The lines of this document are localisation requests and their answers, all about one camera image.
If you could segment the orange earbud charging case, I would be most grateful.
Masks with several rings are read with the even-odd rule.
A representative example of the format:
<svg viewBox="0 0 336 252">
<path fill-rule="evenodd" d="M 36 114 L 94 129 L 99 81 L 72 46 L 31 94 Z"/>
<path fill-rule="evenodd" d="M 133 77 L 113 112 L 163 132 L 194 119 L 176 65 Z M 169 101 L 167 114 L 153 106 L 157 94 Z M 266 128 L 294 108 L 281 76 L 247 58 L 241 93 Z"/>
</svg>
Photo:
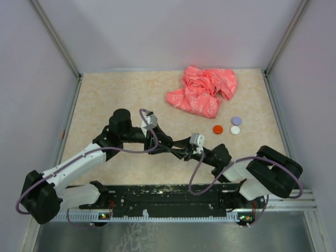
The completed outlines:
<svg viewBox="0 0 336 252">
<path fill-rule="evenodd" d="M 221 125 L 215 125 L 213 127 L 213 132 L 215 134 L 222 134 L 223 133 L 223 127 Z"/>
</svg>

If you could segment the white earbud charging case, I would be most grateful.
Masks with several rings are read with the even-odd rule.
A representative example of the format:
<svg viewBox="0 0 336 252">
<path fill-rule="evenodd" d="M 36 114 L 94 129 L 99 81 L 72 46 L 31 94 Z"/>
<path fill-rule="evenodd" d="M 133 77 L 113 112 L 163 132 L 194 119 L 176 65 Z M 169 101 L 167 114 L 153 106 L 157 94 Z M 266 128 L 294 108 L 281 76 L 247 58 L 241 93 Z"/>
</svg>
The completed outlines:
<svg viewBox="0 0 336 252">
<path fill-rule="evenodd" d="M 230 128 L 230 133 L 233 134 L 233 135 L 238 135 L 238 134 L 240 134 L 240 128 L 238 126 L 234 125 Z"/>
</svg>

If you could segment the purple earbud charging case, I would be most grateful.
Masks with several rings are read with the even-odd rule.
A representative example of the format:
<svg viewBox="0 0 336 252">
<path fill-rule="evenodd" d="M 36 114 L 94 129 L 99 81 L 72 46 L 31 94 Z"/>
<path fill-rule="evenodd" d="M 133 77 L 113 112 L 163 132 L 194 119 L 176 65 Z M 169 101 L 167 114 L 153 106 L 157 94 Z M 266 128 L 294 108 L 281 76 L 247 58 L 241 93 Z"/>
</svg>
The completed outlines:
<svg viewBox="0 0 336 252">
<path fill-rule="evenodd" d="M 239 126 L 242 123 L 242 119 L 240 117 L 232 117 L 231 123 L 235 126 Z"/>
</svg>

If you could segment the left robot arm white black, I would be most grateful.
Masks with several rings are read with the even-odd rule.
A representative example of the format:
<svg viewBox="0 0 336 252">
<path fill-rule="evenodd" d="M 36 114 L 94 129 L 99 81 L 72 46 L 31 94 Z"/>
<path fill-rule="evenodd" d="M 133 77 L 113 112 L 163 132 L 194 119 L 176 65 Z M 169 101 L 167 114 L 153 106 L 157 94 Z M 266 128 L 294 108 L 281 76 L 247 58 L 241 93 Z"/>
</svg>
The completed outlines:
<svg viewBox="0 0 336 252">
<path fill-rule="evenodd" d="M 153 112 L 139 111 L 142 126 L 133 127 L 127 109 L 116 110 L 109 124 L 81 152 L 42 173 L 27 174 L 16 211 L 31 215 L 39 224 L 52 220 L 59 211 L 87 206 L 104 208 L 109 202 L 109 190 L 98 181 L 70 187 L 70 183 L 92 168 L 125 151 L 124 143 L 142 143 L 143 153 L 153 152 L 160 143 L 172 146 L 173 140 L 159 127 Z"/>
</svg>

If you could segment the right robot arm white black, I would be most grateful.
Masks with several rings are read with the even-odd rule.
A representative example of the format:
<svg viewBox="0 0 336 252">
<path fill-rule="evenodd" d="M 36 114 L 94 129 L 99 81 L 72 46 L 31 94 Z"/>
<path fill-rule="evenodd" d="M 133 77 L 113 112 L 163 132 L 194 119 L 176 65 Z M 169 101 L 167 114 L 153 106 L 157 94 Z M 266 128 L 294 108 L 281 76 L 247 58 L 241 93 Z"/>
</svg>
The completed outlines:
<svg viewBox="0 0 336 252">
<path fill-rule="evenodd" d="M 263 145 L 255 155 L 233 160 L 224 144 L 209 150 L 203 146 L 204 140 L 203 135 L 194 133 L 187 139 L 173 142 L 175 154 L 182 153 L 182 159 L 186 161 L 198 161 L 188 184 L 191 194 L 204 194 L 214 186 L 214 182 L 239 181 L 241 185 L 234 200 L 242 208 L 249 206 L 255 198 L 269 194 L 294 199 L 303 195 L 303 185 L 299 180 L 303 168 L 271 147 Z M 194 191 L 193 180 L 203 163 L 213 167 L 214 182 L 201 191 Z"/>
</svg>

